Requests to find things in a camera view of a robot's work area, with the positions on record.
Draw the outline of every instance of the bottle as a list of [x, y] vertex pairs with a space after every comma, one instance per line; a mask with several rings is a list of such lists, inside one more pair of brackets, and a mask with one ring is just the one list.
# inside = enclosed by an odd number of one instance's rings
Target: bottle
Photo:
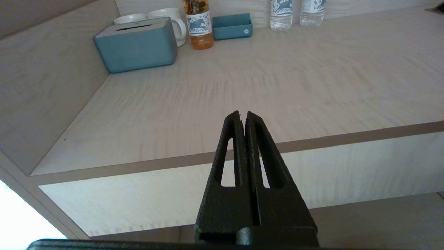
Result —
[[293, 0], [270, 1], [270, 28], [274, 31], [288, 30], [293, 24]]
[[208, 49], [214, 45], [208, 0], [182, 0], [193, 49]]
[[325, 0], [303, 0], [301, 8], [302, 26], [320, 26], [324, 21]]

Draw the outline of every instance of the bottle label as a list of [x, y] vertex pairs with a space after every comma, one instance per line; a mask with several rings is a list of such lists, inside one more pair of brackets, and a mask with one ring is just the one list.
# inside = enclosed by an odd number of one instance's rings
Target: bottle label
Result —
[[187, 15], [186, 23], [188, 24], [190, 36], [202, 36], [213, 31], [209, 11], [196, 15]]
[[272, 16], [290, 16], [293, 14], [293, 0], [271, 0]]
[[302, 12], [319, 13], [325, 10], [325, 0], [304, 0], [302, 2]]

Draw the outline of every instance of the shelf surface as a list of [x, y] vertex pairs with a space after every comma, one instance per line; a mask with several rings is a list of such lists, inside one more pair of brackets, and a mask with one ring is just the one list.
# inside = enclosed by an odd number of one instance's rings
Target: shelf surface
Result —
[[278, 144], [443, 121], [442, 27], [406, 8], [259, 28], [205, 51], [188, 42], [173, 65], [111, 74], [32, 175], [210, 163], [235, 110], [261, 116]]

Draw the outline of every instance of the blue tissue box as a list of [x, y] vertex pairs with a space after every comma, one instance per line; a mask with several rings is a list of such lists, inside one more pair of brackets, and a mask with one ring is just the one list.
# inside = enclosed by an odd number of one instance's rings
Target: blue tissue box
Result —
[[170, 65], [177, 55], [169, 17], [110, 26], [94, 41], [111, 73]]

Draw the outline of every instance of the blue tray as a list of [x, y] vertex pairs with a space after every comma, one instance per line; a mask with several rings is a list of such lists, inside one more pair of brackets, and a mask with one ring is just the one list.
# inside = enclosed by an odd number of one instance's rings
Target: blue tray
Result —
[[213, 17], [213, 36], [215, 40], [249, 37], [253, 25], [249, 13]]

